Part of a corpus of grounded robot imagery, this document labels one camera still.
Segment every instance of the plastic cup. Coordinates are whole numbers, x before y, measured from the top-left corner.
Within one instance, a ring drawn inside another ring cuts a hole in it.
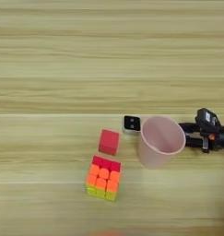
[[[173,159],[185,147],[182,128],[171,118],[152,116],[141,127],[138,157],[149,169],[156,169]]]

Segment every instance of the wooden table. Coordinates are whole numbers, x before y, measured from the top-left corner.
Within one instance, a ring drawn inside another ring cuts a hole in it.
[[[0,236],[224,236],[224,150],[150,171],[122,136],[117,201],[84,189],[102,128],[202,107],[224,123],[224,1],[0,1]]]

